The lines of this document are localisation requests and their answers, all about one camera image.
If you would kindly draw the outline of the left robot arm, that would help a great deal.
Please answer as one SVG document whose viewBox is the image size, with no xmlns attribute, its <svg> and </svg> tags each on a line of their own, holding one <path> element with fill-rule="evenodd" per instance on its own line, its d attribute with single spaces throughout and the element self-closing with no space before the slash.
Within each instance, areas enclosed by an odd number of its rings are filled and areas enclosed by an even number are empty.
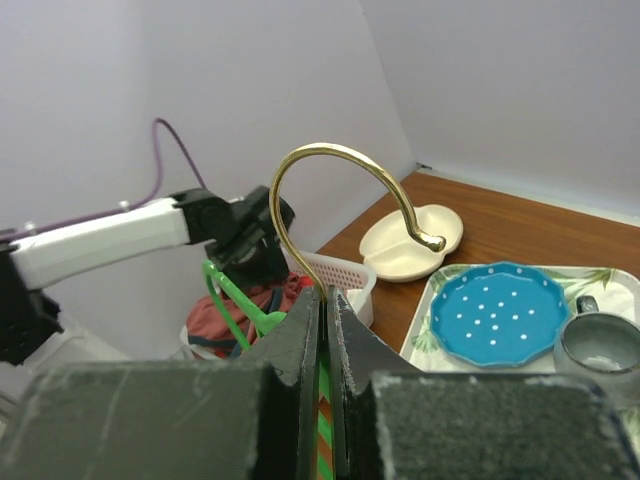
<svg viewBox="0 0 640 480">
<path fill-rule="evenodd" d="M 197 244 L 242 290 L 289 276 L 266 186 L 232 201 L 204 188 L 190 189 L 130 211 L 3 240 L 2 361 L 19 365 L 62 332 L 60 307 L 45 288 L 153 251 Z"/>
</svg>

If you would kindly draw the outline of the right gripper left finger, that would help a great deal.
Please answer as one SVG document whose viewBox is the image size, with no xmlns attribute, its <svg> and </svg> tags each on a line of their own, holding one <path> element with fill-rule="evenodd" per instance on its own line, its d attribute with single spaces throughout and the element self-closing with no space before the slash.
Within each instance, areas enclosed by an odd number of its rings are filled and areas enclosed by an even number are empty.
<svg viewBox="0 0 640 480">
<path fill-rule="evenodd" d="M 5 479 L 312 479 L 320 298 L 234 360 L 83 363 L 29 385 Z"/>
</svg>

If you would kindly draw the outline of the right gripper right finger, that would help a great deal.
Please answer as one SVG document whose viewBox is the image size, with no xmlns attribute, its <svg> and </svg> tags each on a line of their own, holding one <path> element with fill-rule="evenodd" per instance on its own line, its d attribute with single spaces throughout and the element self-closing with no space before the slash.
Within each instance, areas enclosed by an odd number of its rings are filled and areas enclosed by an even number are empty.
<svg viewBox="0 0 640 480">
<path fill-rule="evenodd" d="M 527 373 L 427 373 L 330 288 L 333 472 L 338 479 L 635 479 L 620 416 L 594 382 Z"/>
</svg>

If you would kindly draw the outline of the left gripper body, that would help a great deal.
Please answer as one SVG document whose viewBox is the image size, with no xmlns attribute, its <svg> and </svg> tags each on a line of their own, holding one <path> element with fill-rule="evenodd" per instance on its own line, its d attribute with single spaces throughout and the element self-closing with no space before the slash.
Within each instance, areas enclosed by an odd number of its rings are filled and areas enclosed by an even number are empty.
<svg viewBox="0 0 640 480">
<path fill-rule="evenodd" d="M 269 208 L 270 189 L 255 187 L 230 202 L 227 239 L 205 245 L 207 258 L 235 285 L 273 285 L 284 282 L 289 268 Z"/>
</svg>

